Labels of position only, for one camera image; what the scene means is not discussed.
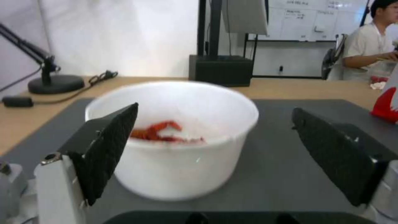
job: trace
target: red and white object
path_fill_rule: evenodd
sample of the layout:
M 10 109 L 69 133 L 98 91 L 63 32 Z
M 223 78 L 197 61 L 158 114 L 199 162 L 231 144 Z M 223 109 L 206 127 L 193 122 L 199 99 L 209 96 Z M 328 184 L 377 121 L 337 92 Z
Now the red and white object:
M 86 121 L 139 103 L 134 128 L 164 120 L 175 133 L 204 143 L 178 144 L 129 139 L 115 175 L 128 190 L 157 200 L 205 195 L 232 175 L 248 132 L 259 112 L 244 95 L 206 83 L 152 82 L 109 92 L 86 108 Z
M 398 66 L 392 71 L 383 89 L 382 95 L 377 99 L 371 112 L 372 115 L 383 118 L 391 123 L 398 122 Z

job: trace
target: black speaker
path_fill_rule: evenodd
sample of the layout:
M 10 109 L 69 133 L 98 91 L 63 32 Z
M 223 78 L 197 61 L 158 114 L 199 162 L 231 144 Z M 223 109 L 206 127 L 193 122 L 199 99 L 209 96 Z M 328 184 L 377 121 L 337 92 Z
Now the black speaker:
M 189 56 L 189 80 L 228 87 L 249 86 L 253 61 L 241 56 Z

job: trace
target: desk lamp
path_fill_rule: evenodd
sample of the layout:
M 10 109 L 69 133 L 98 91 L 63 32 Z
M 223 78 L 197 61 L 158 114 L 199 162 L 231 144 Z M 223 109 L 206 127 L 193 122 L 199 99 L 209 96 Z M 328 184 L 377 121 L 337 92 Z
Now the desk lamp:
M 33 79 L 29 82 L 29 92 L 36 94 L 57 94 L 72 92 L 84 87 L 83 79 L 75 75 L 50 76 L 51 72 L 61 70 L 54 63 L 55 57 L 38 46 L 20 38 L 2 23 L 0 23 L 0 34 L 41 66 L 41 78 Z

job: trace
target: man's arm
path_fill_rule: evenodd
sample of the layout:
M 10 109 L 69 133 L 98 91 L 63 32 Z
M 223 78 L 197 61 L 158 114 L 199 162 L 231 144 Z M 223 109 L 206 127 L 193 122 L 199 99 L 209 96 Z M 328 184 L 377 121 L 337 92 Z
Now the man's arm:
M 398 52 L 393 51 L 390 53 L 371 55 L 371 56 L 357 55 L 357 56 L 352 56 L 352 57 L 346 57 L 343 59 L 343 65 L 345 67 L 358 69 L 358 68 L 365 67 L 365 66 L 371 65 L 373 63 L 376 63 L 380 59 L 398 61 Z

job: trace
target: black stand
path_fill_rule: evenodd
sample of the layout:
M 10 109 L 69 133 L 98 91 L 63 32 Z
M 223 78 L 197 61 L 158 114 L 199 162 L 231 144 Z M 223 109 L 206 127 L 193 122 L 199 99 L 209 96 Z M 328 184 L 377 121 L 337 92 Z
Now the black stand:
M 210 8 L 209 55 L 203 55 L 206 0 L 199 0 L 197 54 L 189 56 L 189 80 L 223 86 L 249 86 L 252 61 L 236 55 L 219 55 L 222 0 L 212 0 Z
M 52 72 L 56 72 L 61 69 L 54 63 L 54 56 L 42 50 L 38 46 L 21 39 L 2 23 L 0 23 L 0 34 L 41 66 L 41 78 L 33 79 L 29 82 L 29 92 L 36 94 L 57 94 L 72 92 L 84 87 L 84 81 L 79 76 L 50 76 Z

